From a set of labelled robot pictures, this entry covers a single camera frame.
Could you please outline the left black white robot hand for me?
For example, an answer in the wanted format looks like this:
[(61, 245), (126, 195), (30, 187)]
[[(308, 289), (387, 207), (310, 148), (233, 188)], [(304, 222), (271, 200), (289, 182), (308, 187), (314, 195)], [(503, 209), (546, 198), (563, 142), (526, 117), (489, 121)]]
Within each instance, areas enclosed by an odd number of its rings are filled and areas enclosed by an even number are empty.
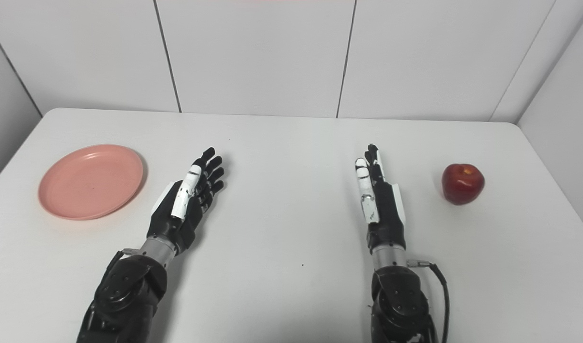
[(196, 228), (222, 191), (223, 158), (207, 148), (191, 165), (185, 178), (172, 183), (151, 215), (146, 237), (169, 241), (177, 255), (191, 247)]

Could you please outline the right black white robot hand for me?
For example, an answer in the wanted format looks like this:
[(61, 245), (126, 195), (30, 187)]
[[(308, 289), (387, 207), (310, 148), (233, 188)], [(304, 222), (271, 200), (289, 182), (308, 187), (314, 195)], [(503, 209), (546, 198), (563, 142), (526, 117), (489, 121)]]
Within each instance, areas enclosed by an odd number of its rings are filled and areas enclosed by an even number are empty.
[(387, 182), (376, 145), (368, 145), (364, 157), (355, 161), (355, 176), (363, 217), (368, 224), (366, 243), (370, 253), (381, 245), (406, 248), (400, 189)]

